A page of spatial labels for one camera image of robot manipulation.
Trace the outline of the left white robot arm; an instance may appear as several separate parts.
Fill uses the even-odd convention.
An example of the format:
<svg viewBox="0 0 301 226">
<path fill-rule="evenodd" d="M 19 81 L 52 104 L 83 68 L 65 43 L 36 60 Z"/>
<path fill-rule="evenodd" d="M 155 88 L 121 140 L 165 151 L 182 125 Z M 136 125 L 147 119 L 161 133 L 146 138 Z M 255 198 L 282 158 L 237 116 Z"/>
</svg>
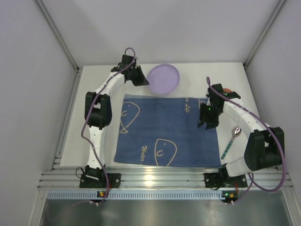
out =
<svg viewBox="0 0 301 226">
<path fill-rule="evenodd" d="M 106 127 L 112 120 L 111 97 L 127 81 L 134 86 L 146 86 L 149 82 L 136 57 L 124 54 L 121 62 L 111 69 L 109 77 L 95 91 L 85 96 L 85 122 L 81 136 L 89 143 L 89 159 L 85 174 L 101 180 L 106 175 L 104 165 L 104 140 Z"/>
</svg>

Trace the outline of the orange plastic cup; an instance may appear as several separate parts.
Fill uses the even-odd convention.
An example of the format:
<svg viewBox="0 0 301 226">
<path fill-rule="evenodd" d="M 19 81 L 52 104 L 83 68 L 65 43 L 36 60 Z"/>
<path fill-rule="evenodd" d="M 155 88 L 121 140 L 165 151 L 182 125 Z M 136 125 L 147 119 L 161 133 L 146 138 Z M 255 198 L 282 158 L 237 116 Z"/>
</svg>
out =
<svg viewBox="0 0 301 226">
<path fill-rule="evenodd" d="M 228 89 L 228 88 L 224 88 L 223 91 L 224 91 L 225 93 L 230 93 L 230 92 L 232 92 L 232 90 L 231 90 L 231 89 Z"/>
</svg>

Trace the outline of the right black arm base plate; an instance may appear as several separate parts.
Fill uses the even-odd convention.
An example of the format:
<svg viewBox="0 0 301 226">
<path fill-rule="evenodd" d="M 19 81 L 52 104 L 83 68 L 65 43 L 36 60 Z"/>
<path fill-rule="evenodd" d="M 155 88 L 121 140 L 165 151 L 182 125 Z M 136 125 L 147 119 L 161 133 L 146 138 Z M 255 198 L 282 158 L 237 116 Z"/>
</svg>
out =
<svg viewBox="0 0 301 226">
<path fill-rule="evenodd" d="M 205 187 L 212 190 L 218 190 L 223 186 L 223 181 L 219 173 L 205 173 Z"/>
</svg>

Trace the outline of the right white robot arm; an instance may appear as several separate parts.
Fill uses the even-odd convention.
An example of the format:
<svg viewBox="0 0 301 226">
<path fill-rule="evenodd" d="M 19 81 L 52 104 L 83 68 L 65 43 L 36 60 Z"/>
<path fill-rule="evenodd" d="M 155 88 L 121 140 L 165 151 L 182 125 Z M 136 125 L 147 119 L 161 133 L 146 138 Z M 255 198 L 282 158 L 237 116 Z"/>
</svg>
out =
<svg viewBox="0 0 301 226">
<path fill-rule="evenodd" d="M 224 179 L 238 177 L 283 163 L 284 131 L 272 128 L 245 107 L 236 92 L 226 93 L 221 84 L 214 84 L 207 90 L 208 102 L 200 104 L 198 127 L 206 129 L 219 126 L 219 117 L 227 115 L 241 129 L 247 138 L 243 151 L 226 154 L 227 160 L 219 168 Z"/>
</svg>

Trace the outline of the blue cloth placemat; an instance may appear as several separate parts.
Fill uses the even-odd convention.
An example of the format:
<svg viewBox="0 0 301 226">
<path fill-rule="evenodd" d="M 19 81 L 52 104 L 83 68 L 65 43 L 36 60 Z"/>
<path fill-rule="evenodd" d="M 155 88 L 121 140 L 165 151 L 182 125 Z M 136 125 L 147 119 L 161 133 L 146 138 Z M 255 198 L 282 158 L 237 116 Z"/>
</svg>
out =
<svg viewBox="0 0 301 226">
<path fill-rule="evenodd" d="M 126 94 L 115 162 L 162 167 L 220 167 L 216 129 L 198 127 L 207 98 Z"/>
</svg>

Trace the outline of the spoon with green handle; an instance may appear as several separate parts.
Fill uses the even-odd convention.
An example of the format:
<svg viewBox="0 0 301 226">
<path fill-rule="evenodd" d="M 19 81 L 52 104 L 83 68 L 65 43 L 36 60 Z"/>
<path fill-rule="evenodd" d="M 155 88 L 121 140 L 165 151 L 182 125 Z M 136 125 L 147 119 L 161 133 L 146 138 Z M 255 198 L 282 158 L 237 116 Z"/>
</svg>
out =
<svg viewBox="0 0 301 226">
<path fill-rule="evenodd" d="M 223 159 L 225 158 L 225 156 L 227 155 L 229 149 L 231 148 L 231 146 L 232 146 L 232 144 L 233 144 L 234 139 L 237 138 L 237 137 L 241 134 L 241 132 L 242 132 L 242 130 L 241 130 L 240 127 L 235 127 L 235 128 L 232 130 L 232 132 L 231 132 L 232 137 L 231 137 L 231 139 L 230 139 L 230 141 L 229 141 L 227 147 L 225 148 L 225 150 L 224 150 L 224 152 L 223 152 L 223 154 L 222 154 L 222 156 L 221 156 L 221 160 L 223 160 Z"/>
</svg>

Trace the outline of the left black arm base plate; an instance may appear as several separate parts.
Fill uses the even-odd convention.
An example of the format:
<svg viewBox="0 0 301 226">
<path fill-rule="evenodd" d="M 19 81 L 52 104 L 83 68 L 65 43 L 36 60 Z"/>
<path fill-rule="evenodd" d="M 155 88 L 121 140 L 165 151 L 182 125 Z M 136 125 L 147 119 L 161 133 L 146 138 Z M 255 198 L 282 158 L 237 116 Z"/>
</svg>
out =
<svg viewBox="0 0 301 226">
<path fill-rule="evenodd" d="M 109 188 L 119 188 L 121 183 L 121 174 L 119 173 L 109 173 L 108 174 Z M 100 179 L 88 176 L 81 175 L 80 178 L 80 188 L 106 188 L 107 180 L 105 175 L 101 175 Z"/>
</svg>

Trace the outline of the purple plastic plate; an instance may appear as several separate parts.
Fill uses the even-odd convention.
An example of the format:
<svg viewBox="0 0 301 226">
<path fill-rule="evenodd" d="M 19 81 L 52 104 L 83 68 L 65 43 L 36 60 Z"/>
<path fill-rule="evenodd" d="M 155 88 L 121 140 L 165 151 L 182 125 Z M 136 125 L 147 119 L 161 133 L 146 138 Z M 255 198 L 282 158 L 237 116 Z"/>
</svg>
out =
<svg viewBox="0 0 301 226">
<path fill-rule="evenodd" d="M 178 86 L 180 73 L 171 64 L 160 64 L 150 70 L 147 80 L 151 93 L 155 95 L 167 95 Z"/>
</svg>

